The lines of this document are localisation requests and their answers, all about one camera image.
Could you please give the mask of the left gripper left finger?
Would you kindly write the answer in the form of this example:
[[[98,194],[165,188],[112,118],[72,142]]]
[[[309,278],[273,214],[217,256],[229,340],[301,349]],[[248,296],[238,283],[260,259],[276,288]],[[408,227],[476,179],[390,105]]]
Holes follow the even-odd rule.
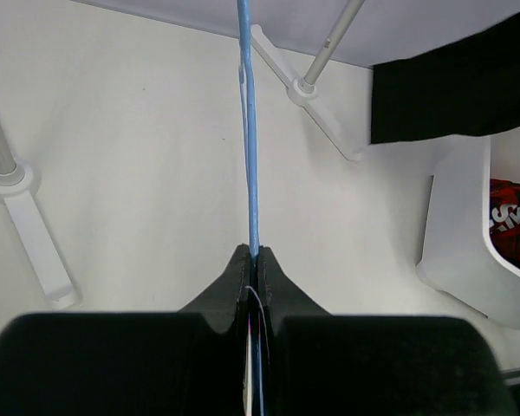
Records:
[[[0,333],[0,415],[241,415],[250,254],[176,312],[33,313]]]

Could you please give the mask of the blue clothes hanger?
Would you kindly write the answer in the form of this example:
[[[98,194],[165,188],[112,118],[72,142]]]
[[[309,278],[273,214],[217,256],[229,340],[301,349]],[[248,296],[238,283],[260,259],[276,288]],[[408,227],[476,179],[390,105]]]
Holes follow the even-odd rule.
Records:
[[[262,312],[263,307],[257,293],[259,242],[259,210],[258,210],[258,169],[257,169],[257,112],[255,80],[252,67],[252,35],[250,24],[250,3],[237,1],[237,17],[239,27],[239,88],[244,130],[244,156],[248,190],[248,228],[250,248],[250,284],[248,287],[251,307],[249,312],[250,328],[250,381],[251,413],[266,415],[268,413],[263,383],[263,345],[262,345]]]

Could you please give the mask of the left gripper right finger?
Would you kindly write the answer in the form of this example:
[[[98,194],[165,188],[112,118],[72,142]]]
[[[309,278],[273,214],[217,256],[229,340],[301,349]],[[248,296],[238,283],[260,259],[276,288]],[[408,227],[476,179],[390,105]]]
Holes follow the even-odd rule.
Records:
[[[268,415],[514,415],[495,356],[450,316],[333,315],[257,259]]]

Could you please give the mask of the red black plaid shirt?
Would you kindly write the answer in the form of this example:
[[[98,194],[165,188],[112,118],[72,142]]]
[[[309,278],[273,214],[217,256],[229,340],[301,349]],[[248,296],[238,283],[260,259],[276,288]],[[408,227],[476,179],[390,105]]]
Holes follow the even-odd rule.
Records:
[[[501,257],[520,269],[520,184],[491,179],[489,232]]]

